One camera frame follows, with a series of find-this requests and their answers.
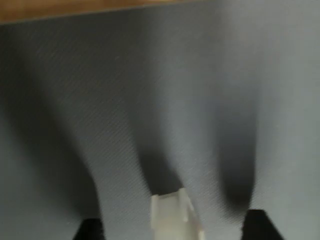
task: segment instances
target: textured fabric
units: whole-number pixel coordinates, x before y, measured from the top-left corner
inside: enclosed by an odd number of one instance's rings
[[[1,26],[1,237],[71,239],[99,208],[106,239],[152,239],[140,159],[161,156],[207,239],[240,239],[223,179],[255,180],[250,206],[285,239],[318,239],[319,7],[216,0]]]

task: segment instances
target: gray fabric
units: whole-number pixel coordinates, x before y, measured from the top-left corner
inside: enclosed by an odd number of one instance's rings
[[[319,9],[216,0],[2,26],[0,236],[71,239],[100,208],[108,240],[152,239],[150,153],[207,239],[241,235],[222,173],[255,179],[250,206],[286,239],[318,239]]]

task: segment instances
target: black object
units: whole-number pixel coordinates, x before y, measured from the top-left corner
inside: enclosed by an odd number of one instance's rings
[[[241,240],[284,240],[264,210],[248,210]]]
[[[105,240],[101,220],[99,218],[85,219],[73,240]]]

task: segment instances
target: white object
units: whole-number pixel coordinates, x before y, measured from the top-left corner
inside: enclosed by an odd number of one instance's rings
[[[151,227],[154,240],[205,240],[185,188],[151,197]]]

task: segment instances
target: wooden edge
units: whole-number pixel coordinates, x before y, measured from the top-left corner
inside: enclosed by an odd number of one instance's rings
[[[0,23],[112,11],[183,0],[0,0]]]

